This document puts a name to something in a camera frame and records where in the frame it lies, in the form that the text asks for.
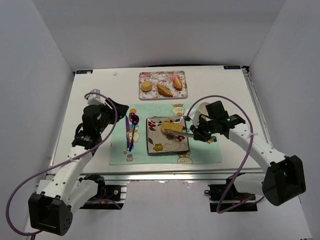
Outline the yellow bread slice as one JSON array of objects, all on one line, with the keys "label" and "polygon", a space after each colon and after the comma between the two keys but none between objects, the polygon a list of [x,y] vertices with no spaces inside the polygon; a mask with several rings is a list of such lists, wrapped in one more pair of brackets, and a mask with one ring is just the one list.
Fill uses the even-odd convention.
[{"label": "yellow bread slice", "polygon": [[179,122],[164,121],[160,127],[161,132],[167,135],[180,135],[186,133],[186,127]]}]

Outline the orange-brown bread slice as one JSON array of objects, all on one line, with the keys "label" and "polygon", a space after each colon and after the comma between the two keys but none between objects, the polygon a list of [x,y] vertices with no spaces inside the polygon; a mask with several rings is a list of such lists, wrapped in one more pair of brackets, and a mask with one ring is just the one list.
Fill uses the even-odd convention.
[{"label": "orange-brown bread slice", "polygon": [[157,91],[160,95],[162,96],[165,96],[165,97],[169,97],[169,98],[172,98],[173,97],[173,94],[172,92],[170,91],[169,88],[167,88],[166,86],[164,85],[161,85],[161,84],[158,84],[157,85]]}]

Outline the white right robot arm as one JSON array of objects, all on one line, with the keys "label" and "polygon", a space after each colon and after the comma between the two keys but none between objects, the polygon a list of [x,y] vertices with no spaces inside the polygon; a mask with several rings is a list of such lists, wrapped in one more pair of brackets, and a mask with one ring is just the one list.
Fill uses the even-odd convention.
[{"label": "white right robot arm", "polygon": [[240,169],[226,180],[222,194],[244,193],[266,198],[272,205],[283,203],[306,191],[302,160],[287,156],[254,134],[249,118],[230,115],[219,100],[205,105],[205,113],[190,108],[185,119],[192,121],[190,130],[196,141],[206,142],[214,134],[226,137],[241,147],[245,157],[251,157],[262,169],[262,174],[243,173]]}]

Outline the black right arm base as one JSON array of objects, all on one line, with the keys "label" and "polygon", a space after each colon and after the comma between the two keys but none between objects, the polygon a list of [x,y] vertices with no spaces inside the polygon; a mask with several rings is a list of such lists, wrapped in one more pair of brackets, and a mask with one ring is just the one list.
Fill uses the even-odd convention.
[{"label": "black right arm base", "polygon": [[[211,212],[217,212],[219,201],[226,187],[227,184],[210,184],[208,185],[208,189],[204,190],[204,195],[206,195],[209,198],[209,206]],[[251,194],[249,193],[237,192],[236,188],[232,186],[229,192],[226,194],[225,198],[223,199],[219,210],[223,211],[227,208],[233,207],[236,204],[243,202],[250,196]],[[240,206],[231,209],[229,212],[257,212],[258,207],[255,202],[256,196],[254,195],[250,200],[248,200]]]}]

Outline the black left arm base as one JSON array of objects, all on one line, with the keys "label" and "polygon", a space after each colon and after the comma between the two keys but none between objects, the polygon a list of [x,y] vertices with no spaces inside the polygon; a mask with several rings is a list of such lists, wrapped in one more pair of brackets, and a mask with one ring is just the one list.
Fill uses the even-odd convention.
[{"label": "black left arm base", "polygon": [[73,211],[84,210],[121,210],[126,199],[126,187],[106,183],[103,176],[88,174],[78,179],[75,191],[70,195]]}]

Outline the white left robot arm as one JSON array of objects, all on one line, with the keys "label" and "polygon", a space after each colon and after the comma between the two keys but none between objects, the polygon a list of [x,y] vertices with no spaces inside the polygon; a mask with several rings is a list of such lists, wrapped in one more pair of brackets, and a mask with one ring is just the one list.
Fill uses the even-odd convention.
[{"label": "white left robot arm", "polygon": [[102,133],[123,119],[128,105],[108,98],[89,100],[82,122],[75,131],[66,163],[59,167],[51,182],[41,193],[28,200],[30,225],[39,231],[63,236],[70,229],[74,214],[90,199],[102,199],[105,180],[98,174],[79,178],[103,142]]}]

